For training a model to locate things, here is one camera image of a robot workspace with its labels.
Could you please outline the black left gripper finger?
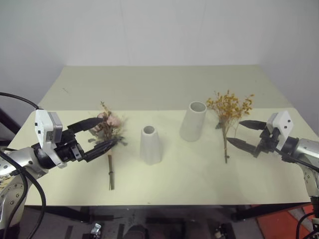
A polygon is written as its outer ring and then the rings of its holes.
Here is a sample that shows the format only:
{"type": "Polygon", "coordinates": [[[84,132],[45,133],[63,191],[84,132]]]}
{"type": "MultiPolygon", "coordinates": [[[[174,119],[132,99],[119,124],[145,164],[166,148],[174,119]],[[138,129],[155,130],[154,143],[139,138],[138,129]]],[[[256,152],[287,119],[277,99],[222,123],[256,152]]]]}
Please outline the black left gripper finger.
{"type": "Polygon", "coordinates": [[[107,153],[110,149],[112,149],[117,144],[116,139],[110,139],[104,142],[101,142],[94,146],[93,149],[84,153],[83,159],[85,161],[92,161],[101,155],[107,153]]]}
{"type": "Polygon", "coordinates": [[[84,119],[81,121],[78,121],[74,124],[71,124],[67,127],[66,132],[68,134],[76,134],[80,131],[87,131],[89,129],[94,128],[95,126],[97,126],[98,124],[102,123],[103,119],[102,118],[88,118],[88,119],[84,119]]]}

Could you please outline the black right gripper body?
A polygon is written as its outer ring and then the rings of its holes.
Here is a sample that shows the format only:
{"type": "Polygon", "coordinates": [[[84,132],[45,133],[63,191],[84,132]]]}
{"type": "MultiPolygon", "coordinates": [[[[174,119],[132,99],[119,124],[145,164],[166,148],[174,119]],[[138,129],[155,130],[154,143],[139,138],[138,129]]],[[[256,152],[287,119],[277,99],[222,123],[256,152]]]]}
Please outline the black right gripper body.
{"type": "Polygon", "coordinates": [[[253,152],[253,156],[258,157],[261,152],[273,152],[279,142],[279,130],[275,128],[272,132],[270,132],[266,123],[254,123],[253,129],[262,130],[259,136],[260,141],[253,152]]]}

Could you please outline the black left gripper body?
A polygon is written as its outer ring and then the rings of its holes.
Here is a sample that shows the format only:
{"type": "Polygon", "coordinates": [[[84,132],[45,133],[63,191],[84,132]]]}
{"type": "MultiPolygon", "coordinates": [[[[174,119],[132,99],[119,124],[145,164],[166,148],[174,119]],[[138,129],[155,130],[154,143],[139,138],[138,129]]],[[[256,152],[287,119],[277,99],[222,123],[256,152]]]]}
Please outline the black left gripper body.
{"type": "Polygon", "coordinates": [[[76,140],[75,133],[69,129],[62,132],[60,142],[56,143],[55,152],[62,162],[82,161],[84,151],[76,140]]]}

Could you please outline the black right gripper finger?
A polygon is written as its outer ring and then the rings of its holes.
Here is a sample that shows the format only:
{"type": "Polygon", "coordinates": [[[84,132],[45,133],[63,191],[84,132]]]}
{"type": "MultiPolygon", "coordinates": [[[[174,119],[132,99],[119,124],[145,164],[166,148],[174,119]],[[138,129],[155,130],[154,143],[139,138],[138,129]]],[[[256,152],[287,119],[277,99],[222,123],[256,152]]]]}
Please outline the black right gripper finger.
{"type": "Polygon", "coordinates": [[[250,153],[251,155],[253,155],[254,157],[256,157],[256,147],[248,144],[246,141],[240,140],[238,138],[233,138],[233,137],[228,137],[227,141],[232,144],[233,146],[235,146],[236,148],[245,151],[247,153],[250,153]]]}
{"type": "Polygon", "coordinates": [[[243,120],[243,121],[240,121],[239,124],[254,130],[264,130],[267,123],[263,121],[258,121],[258,120],[243,120]]]}

